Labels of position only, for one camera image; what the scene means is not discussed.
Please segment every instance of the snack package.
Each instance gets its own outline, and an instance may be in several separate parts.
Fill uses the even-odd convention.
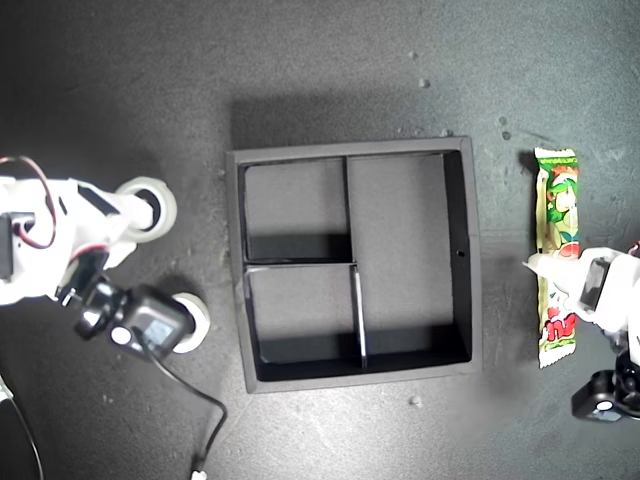
[[[536,190],[536,246],[539,253],[578,257],[578,160],[573,150],[535,149],[540,166]],[[565,307],[567,295],[538,277],[540,368],[576,349],[578,316]]]

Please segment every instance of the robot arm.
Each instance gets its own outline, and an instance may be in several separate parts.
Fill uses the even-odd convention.
[[[166,184],[140,177],[109,193],[74,179],[49,180],[27,157],[0,164],[9,161],[29,165],[38,179],[0,177],[0,305],[46,295],[79,307],[83,338],[108,329],[114,343],[145,358],[134,329],[161,358],[202,342],[210,321],[197,297],[125,290],[103,273],[171,229],[177,206]]]
[[[535,254],[525,265],[567,293],[567,308],[598,325],[618,354],[615,370],[596,372],[572,397],[573,415],[640,419],[640,258],[591,248],[579,259]]]

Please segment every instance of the black tray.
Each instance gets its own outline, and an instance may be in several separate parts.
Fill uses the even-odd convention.
[[[478,215],[468,138],[228,154],[247,390],[478,370]]]

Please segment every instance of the dark gray surface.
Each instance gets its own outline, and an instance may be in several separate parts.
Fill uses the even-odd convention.
[[[570,417],[571,393],[612,365],[606,341],[580,325],[576,354],[538,371],[535,279],[519,265],[533,251],[523,152],[538,144],[579,154],[584,244],[625,248],[640,238],[637,2],[90,0],[0,9],[1,151],[103,188],[152,173],[176,193],[176,228],[142,246],[117,278],[182,276],[211,306],[203,347],[171,365],[229,404],[207,465],[213,478],[640,476],[637,423]],[[421,78],[431,86],[420,88]],[[443,129],[473,139],[484,373],[247,395],[225,253],[224,152]],[[105,341],[81,342],[69,314],[46,301],[0,317],[0,366],[48,478],[187,478],[203,405]],[[414,396],[421,406],[410,405]]]
[[[355,159],[349,178],[369,353],[442,351],[437,332],[453,323],[442,155]]]
[[[342,159],[247,169],[249,259],[351,261],[343,173]]]
[[[349,266],[275,268],[250,281],[263,362],[357,355]]]

